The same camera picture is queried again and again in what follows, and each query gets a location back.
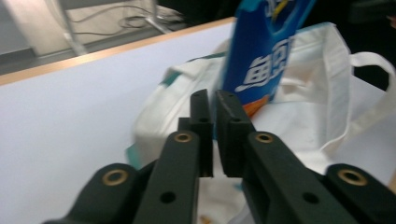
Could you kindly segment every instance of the dark background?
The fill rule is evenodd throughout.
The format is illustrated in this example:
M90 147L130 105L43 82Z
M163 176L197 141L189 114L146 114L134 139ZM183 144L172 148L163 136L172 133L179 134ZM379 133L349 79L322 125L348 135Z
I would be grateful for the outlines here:
M304 26L330 21L337 25L351 53L371 51L396 64L396 29L386 15L382 20L363 24L348 22L353 0L317 0ZM185 16L190 26L234 16L240 0L159 0L161 6L173 8ZM376 66L357 68L355 75L384 90L388 74Z

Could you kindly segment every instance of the blue package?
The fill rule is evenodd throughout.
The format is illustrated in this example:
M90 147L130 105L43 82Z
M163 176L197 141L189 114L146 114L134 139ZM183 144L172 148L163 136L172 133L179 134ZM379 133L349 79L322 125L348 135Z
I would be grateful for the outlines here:
M315 0L244 0L237 10L222 89L252 116L274 98L293 36Z

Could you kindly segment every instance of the black cable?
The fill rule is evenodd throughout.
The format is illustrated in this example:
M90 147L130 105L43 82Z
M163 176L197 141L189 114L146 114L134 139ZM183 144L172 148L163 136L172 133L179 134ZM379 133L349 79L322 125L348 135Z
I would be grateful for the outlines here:
M86 18L84 18L84 19L78 20L78 21L72 21L72 20L70 20L70 19L69 19L69 20L70 20L71 22L75 22L75 23L88 21L88 20L90 20L90 19L92 19L92 18L94 18L94 17L96 17L96 16L99 16L100 14L105 13L105 12L111 10L111 9L120 8L120 7L123 7L123 8L126 8L126 7L137 8L137 9L140 9L140 10L145 11L145 12L147 12L147 13L151 13L151 12L145 10L145 9L142 8L142 7L134 7L134 6L117 6L117 7L108 7L108 8L102 9L102 10L97 11L97 12L91 14L90 16L88 16L88 17L86 17Z
M126 8L137 8L137 9L140 9L140 10L142 10L142 11L148 13L148 14L151 14L151 12L146 10L146 9L144 9L144 8L142 8L142 7L126 6L126 5L124 5L124 6L116 6L116 7L108 7L108 8L102 9L100 11L97 11L97 12L91 14L90 16L87 16L87 17L85 17L85 18L83 18L81 20L77 20L77 21L73 21L70 18L68 18L68 19L71 22L74 22L74 23L84 22L84 21L88 21L88 20L90 20L90 19L92 19L92 18L94 18L96 16L99 16L99 15L101 15L101 14L103 14L103 13L109 11L109 10L112 10L112 9L115 9L115 8L120 8L120 7L124 8L124 10L123 10L123 17L124 18L122 18L121 20L118 21L118 25L119 25L119 27L121 27L121 29L118 30L117 32L110 33L110 34L93 33L93 32L75 32L73 34L75 34L75 35L106 35L106 36L111 36L111 35L118 35L118 34L122 33L125 29L143 28L143 27L146 26L145 23L142 23L141 25L133 25L133 24L131 24L131 22L133 22L133 21L143 21L146 17L145 16L131 16L131 17L128 17L126 15L126 10L125 9ZM166 19L159 19L159 22L162 23L162 24L173 24L173 23L180 22L180 20L168 21Z
M90 32L82 32L82 33L81 32L77 32L77 33L73 33L73 34L75 34L75 35L117 35L117 34L122 33L124 30L125 29L122 28L122 29L120 29L117 32L112 33L112 34L100 34L100 33L90 33Z

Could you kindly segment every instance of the screw hole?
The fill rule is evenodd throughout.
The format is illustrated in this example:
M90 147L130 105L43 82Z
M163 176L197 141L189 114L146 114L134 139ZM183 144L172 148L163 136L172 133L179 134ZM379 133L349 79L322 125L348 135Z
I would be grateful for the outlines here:
M271 143L273 141L273 138L271 135L261 133L256 136L256 140L262 143Z
M187 134L187 133L180 133L178 135L175 136L175 140L177 142L190 142L190 140L192 139L191 135Z
M340 170L338 172L338 177L340 177L342 180L344 180L350 185L355 185L355 186L367 185L366 177L353 170L347 170L347 169Z
M107 172L103 177L102 181L107 186L117 186L125 182L128 178L128 173L124 170L112 170Z
M176 194L174 192L168 191L161 195L160 200L162 203L172 203L176 199Z
M308 203L313 203L313 204L319 203L318 196L313 193L309 193L309 192L303 193L303 198Z

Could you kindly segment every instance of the white table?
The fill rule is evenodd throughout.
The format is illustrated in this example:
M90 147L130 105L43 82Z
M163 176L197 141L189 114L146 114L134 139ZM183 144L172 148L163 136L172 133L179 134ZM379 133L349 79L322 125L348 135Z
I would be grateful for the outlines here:
M41 223L68 212L95 171L126 162L134 120L166 69L205 56L231 34L231 20L157 36L121 48L0 77L0 223ZM356 78L361 92L381 91ZM396 161L396 114L375 125L387 133L377 140L357 138L346 147L381 142ZM395 164L384 156L345 160L370 166L388 183Z

